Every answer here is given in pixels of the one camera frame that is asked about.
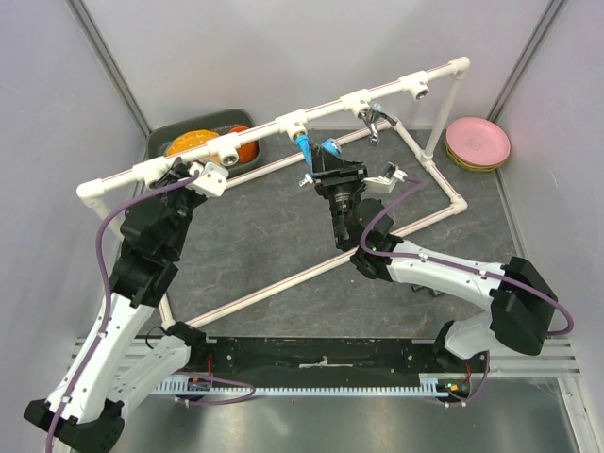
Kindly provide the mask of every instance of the orange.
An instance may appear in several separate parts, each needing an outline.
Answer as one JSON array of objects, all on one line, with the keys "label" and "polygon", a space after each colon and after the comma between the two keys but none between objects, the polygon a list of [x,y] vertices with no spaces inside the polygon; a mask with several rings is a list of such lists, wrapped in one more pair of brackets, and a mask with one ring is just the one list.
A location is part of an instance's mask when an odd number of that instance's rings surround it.
[{"label": "orange", "polygon": [[[231,132],[243,132],[247,129],[249,129],[249,127],[247,126],[237,126],[230,129],[228,133],[230,134]],[[258,142],[252,142],[243,145],[237,150],[237,154],[239,154],[239,163],[251,162],[258,155]]]},{"label": "orange", "polygon": [[[196,146],[200,146],[207,142],[208,140],[215,139],[219,134],[216,132],[212,132],[211,130],[201,129],[201,130],[192,130],[191,132],[187,132],[186,134],[181,135],[177,139],[175,139],[168,150],[166,151],[166,156],[172,156],[174,154],[181,153],[183,151],[187,151],[188,149],[195,148]],[[204,162],[208,159],[213,160],[216,163],[220,163],[218,156],[211,156],[210,158],[202,158],[199,162]]]}]

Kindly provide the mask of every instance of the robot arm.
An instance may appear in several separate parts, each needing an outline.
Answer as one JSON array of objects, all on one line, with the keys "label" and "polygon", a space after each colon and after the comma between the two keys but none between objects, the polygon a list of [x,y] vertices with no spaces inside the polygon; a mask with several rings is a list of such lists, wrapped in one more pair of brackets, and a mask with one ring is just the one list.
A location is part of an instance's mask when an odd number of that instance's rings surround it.
[{"label": "robot arm", "polygon": [[[187,365],[192,347],[205,340],[202,332],[176,323],[168,327],[167,335],[153,350],[116,377],[132,340],[176,275],[175,262],[180,259],[193,210],[208,196],[222,194],[226,186],[224,168],[212,162],[189,167],[177,159],[153,187],[190,178],[189,172],[210,176],[147,197],[126,210],[120,228],[124,235],[121,253],[109,278],[109,323],[101,332],[106,313],[103,303],[91,333],[59,386],[45,400],[31,401],[25,410],[25,419],[46,431],[53,430],[54,436],[77,451],[109,451],[127,417],[166,377]],[[54,418],[57,424],[51,428]]]},{"label": "robot arm", "polygon": [[[329,201],[336,247],[350,250],[359,246],[363,231],[384,209],[379,200],[361,199],[365,190],[387,193],[407,175],[391,166],[384,176],[367,177],[360,162],[342,160],[322,146],[311,145],[311,178],[315,190]],[[539,297],[507,283],[520,281],[547,294],[555,294],[530,262],[512,258],[510,263],[476,262],[426,250],[390,234],[393,220],[383,216],[369,231],[367,244],[377,256],[359,247],[351,257],[366,277],[410,283],[456,295],[484,310],[465,321],[447,323],[441,330],[436,351],[444,361],[467,360],[495,347],[526,355],[539,355],[554,308]]]}]

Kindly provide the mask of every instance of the floor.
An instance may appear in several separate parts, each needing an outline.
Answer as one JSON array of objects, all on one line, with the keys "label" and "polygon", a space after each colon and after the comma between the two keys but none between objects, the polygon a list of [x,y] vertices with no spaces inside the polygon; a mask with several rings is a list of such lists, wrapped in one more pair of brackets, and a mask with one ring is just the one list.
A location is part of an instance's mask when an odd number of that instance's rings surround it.
[{"label": "floor", "polygon": [[465,409],[404,397],[256,398],[186,409],[148,397],[112,453],[579,453],[555,380],[489,379]]},{"label": "floor", "polygon": [[[345,133],[317,130],[310,135],[320,142]],[[412,132],[420,145],[425,145],[428,134]],[[364,161],[370,175],[380,173],[391,161],[428,183],[394,212],[395,228],[448,206],[447,197],[395,132],[382,132],[376,148],[366,140],[345,145],[344,157]],[[296,152],[284,134],[262,140],[260,146],[266,163]],[[514,247],[495,176],[457,167],[445,155],[443,142],[434,160],[469,208],[408,239],[472,260],[507,261]],[[306,164],[299,162],[228,190],[198,208],[169,291],[177,320],[192,319],[339,255],[328,202],[312,187],[298,187],[307,171]],[[392,196],[401,190],[396,188]],[[445,322],[477,312],[475,306],[447,294],[434,297],[429,291],[413,293],[409,285],[366,279],[347,263],[204,330],[213,335],[434,338]],[[156,314],[142,333],[157,324]]]}]

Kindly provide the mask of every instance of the screw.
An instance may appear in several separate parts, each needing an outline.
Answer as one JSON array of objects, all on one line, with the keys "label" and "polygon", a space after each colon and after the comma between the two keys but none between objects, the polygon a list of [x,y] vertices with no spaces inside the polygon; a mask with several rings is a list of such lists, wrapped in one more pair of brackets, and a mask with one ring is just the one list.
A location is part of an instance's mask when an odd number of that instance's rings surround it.
[{"label": "screw", "polygon": [[237,162],[237,158],[235,156],[226,156],[223,159],[223,164],[226,165],[227,167],[234,165],[235,162]]},{"label": "screw", "polygon": [[300,182],[298,182],[298,185],[299,185],[300,187],[304,187],[304,186],[306,186],[307,184],[311,184],[311,183],[312,183],[312,177],[310,177],[310,175],[309,175],[308,173],[306,173],[306,174],[304,175],[304,178],[303,178],[303,179],[302,179]]}]

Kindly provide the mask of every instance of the pink plate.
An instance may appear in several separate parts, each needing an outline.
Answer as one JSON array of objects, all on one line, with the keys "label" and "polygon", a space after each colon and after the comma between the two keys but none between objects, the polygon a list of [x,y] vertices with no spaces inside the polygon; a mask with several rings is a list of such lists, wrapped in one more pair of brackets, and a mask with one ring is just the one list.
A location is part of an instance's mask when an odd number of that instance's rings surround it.
[{"label": "pink plate", "polygon": [[446,130],[449,148],[464,162],[492,167],[510,155],[510,140],[503,130],[481,118],[461,118]]}]

